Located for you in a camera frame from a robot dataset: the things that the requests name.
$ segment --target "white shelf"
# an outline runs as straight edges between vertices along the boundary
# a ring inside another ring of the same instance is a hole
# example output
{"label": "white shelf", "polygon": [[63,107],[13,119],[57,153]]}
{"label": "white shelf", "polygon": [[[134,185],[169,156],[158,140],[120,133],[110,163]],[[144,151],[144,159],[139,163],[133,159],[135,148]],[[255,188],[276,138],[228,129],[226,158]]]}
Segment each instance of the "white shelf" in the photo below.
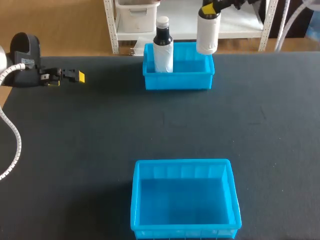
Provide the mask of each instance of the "white shelf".
{"label": "white shelf", "polygon": [[[195,40],[197,18],[202,0],[162,0],[157,9],[158,16],[170,20],[170,35],[174,40]],[[126,33],[123,31],[121,16],[117,16],[116,28],[119,41],[138,40],[139,37],[152,39],[155,32]],[[247,2],[240,10],[228,7],[221,12],[220,39],[261,38],[263,24],[252,5]]]}

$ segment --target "blue plastic bin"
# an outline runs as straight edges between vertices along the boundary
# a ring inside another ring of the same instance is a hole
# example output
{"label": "blue plastic bin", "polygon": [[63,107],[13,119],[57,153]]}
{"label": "blue plastic bin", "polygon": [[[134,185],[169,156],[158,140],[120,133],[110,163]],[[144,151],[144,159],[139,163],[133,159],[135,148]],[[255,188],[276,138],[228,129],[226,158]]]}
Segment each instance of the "blue plastic bin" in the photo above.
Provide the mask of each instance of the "blue plastic bin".
{"label": "blue plastic bin", "polygon": [[229,160],[136,162],[131,229],[137,239],[234,238],[239,228]]}
{"label": "blue plastic bin", "polygon": [[155,72],[154,48],[144,46],[143,75],[147,90],[211,89],[215,74],[212,55],[197,53],[195,42],[175,42],[173,72]]}

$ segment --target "cable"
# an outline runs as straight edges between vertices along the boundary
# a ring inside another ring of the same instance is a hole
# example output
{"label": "cable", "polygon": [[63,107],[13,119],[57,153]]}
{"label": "cable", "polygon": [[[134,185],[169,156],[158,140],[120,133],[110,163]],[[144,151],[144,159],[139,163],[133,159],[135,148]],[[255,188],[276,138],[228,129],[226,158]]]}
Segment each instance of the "cable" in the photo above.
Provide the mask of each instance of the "cable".
{"label": "cable", "polygon": [[[24,64],[24,63],[19,63],[16,65],[13,65],[9,68],[7,68],[6,70],[4,70],[3,73],[1,73],[0,75],[0,86],[3,83],[3,81],[5,80],[6,76],[8,76],[11,72],[17,71],[17,70],[24,70],[27,69],[28,67]],[[4,179],[6,176],[8,176],[8,174],[12,171],[12,169],[16,166],[20,154],[21,154],[21,149],[22,149],[22,141],[21,141],[21,136],[20,133],[18,131],[18,129],[16,128],[16,126],[9,120],[9,118],[5,115],[4,111],[2,111],[1,107],[0,107],[0,117],[3,119],[3,121],[11,128],[11,130],[13,131],[15,138],[16,138],[16,152],[15,152],[15,156],[14,159],[12,161],[12,163],[10,164],[10,166],[7,168],[7,170],[4,171],[4,173],[2,173],[0,175],[0,181],[2,179]]]}
{"label": "cable", "polygon": [[289,10],[289,6],[290,6],[290,0],[285,0],[285,4],[284,4],[284,9],[283,9],[283,14],[282,14],[282,19],[281,19],[281,23],[280,23],[280,28],[279,28],[279,33],[278,33],[278,37],[276,39],[276,43],[275,43],[275,47],[274,50],[276,51],[279,45],[279,41],[280,38],[283,34],[284,28],[285,28],[285,24],[286,24],[286,19],[287,19],[287,15],[288,15],[288,10]]}
{"label": "cable", "polygon": [[280,41],[279,44],[276,48],[276,52],[280,52],[282,45],[284,44],[285,38],[288,34],[289,29],[291,28],[292,24],[294,23],[294,21],[296,20],[296,18],[298,17],[298,15],[308,6],[310,5],[314,0],[306,0],[305,2],[303,2],[292,14],[292,16],[289,18],[289,21],[286,23],[283,33],[280,37]]}

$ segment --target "yellow clamp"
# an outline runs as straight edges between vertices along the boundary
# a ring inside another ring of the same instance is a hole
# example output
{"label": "yellow clamp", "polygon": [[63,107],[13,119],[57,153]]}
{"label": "yellow clamp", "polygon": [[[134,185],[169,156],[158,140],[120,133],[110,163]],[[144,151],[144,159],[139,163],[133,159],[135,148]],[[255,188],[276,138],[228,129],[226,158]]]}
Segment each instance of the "yellow clamp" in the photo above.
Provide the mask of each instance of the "yellow clamp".
{"label": "yellow clamp", "polygon": [[201,9],[205,15],[216,14],[213,3],[203,6]]}

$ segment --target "white bottle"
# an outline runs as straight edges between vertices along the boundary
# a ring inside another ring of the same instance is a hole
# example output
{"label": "white bottle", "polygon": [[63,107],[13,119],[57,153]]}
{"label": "white bottle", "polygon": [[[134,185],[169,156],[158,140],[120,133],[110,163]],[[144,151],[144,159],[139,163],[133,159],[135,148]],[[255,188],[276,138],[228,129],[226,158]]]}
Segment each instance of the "white bottle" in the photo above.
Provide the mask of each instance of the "white bottle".
{"label": "white bottle", "polygon": [[153,39],[154,69],[156,73],[174,71],[174,41],[169,33],[169,18],[158,17],[156,36]]}

